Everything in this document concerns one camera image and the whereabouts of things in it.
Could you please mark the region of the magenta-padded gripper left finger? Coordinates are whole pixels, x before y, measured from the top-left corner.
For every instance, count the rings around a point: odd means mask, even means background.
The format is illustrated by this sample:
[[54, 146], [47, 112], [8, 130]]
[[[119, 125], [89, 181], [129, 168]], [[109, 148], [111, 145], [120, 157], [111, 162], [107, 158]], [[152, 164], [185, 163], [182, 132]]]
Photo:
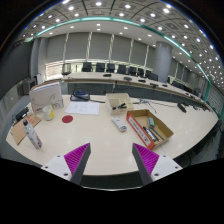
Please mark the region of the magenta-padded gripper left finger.
[[90, 154], [91, 146], [87, 143], [65, 155], [55, 156], [42, 169], [79, 185]]

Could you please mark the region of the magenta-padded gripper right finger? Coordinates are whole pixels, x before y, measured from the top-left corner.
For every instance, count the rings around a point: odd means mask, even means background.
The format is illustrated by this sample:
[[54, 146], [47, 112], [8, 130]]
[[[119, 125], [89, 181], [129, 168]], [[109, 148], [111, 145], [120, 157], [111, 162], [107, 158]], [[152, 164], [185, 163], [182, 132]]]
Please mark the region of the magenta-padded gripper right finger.
[[143, 185], [152, 183], [182, 169], [168, 155], [158, 155], [136, 143], [132, 146], [132, 154], [139, 169]]

